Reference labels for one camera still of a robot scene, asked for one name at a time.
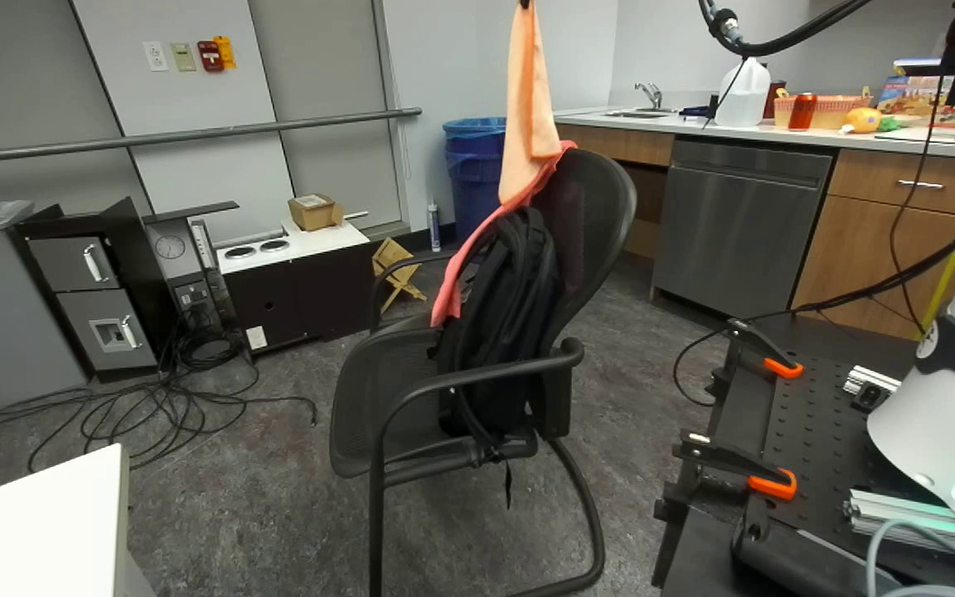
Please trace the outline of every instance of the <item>orange handle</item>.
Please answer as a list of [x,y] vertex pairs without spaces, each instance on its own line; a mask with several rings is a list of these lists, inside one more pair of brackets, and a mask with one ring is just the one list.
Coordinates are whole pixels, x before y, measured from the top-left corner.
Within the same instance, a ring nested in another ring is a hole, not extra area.
[[793,502],[801,495],[801,477],[787,469],[780,469],[787,473],[787,483],[782,480],[774,480],[774,477],[746,477],[746,486],[752,495],[762,495],[770,502]]
[[806,365],[795,362],[795,365],[787,365],[787,362],[777,362],[777,359],[762,359],[762,369],[774,373],[774,379],[782,379],[782,382],[795,382],[806,373]]

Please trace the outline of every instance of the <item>faucet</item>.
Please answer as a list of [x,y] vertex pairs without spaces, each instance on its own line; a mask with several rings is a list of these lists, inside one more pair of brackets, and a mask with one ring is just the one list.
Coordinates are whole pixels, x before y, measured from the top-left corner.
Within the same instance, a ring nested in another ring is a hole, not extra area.
[[662,108],[662,90],[656,84],[634,84],[638,92],[648,96],[651,105],[645,105],[641,113],[656,113]]

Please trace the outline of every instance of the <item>black metal frame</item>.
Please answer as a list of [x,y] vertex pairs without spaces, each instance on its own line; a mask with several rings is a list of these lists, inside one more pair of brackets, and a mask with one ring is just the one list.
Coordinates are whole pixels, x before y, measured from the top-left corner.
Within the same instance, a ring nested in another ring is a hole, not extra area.
[[[480,382],[498,382],[498,379],[521,379],[521,373],[572,371],[572,369],[579,365],[579,359],[584,359],[584,346],[574,340],[574,338],[563,338],[561,348],[555,355],[548,355],[548,359],[468,369],[468,371],[451,371],[451,373],[430,373],[430,379],[417,382],[410,391],[405,391],[389,408],[389,415],[386,415],[386,420],[379,429],[375,450],[372,450],[372,483],[369,483],[369,502],[372,502],[372,512],[369,512],[369,523],[372,523],[369,528],[369,595],[372,597],[380,597],[386,490],[401,483],[401,480],[415,480],[415,477],[395,477],[395,480],[386,477],[386,469],[389,469],[386,440],[389,440],[389,431],[393,431],[395,419],[401,412],[408,412],[410,403],[424,402],[424,398],[438,398],[447,387],[480,384]],[[607,565],[607,545],[604,545],[599,513],[594,507],[589,486],[579,477],[579,469],[577,469],[574,454],[557,436],[545,436],[545,440],[551,443],[551,450],[561,456],[561,465],[572,473],[572,483],[574,483],[574,490],[579,497],[579,507],[584,507],[584,522],[586,522],[594,558],[589,558],[589,566],[584,574],[563,577],[563,580],[555,580],[555,585],[545,585],[545,586],[535,586],[535,591],[525,591],[526,597],[551,597],[551,595],[584,591],[584,586],[599,580],[604,565]]]

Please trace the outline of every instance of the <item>countertop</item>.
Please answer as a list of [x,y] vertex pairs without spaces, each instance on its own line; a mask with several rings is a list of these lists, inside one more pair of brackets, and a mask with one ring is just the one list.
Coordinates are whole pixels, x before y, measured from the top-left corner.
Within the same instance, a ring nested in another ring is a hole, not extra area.
[[[634,131],[667,131],[667,137],[705,137],[705,140],[752,140],[782,147],[833,147],[833,148],[868,148],[868,152],[919,152],[924,130],[877,131],[877,137],[844,137],[844,131],[793,131],[774,125],[717,125],[681,115],[638,120],[614,115],[627,108],[563,108],[561,125],[594,125],[594,130],[634,130]],[[955,131],[936,131],[932,157],[955,157]]]

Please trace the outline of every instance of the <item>blue trash bin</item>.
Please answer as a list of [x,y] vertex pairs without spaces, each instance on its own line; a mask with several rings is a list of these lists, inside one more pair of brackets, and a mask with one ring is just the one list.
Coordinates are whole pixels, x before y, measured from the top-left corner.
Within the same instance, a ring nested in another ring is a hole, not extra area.
[[445,137],[455,234],[468,239],[498,210],[504,120],[455,120]]

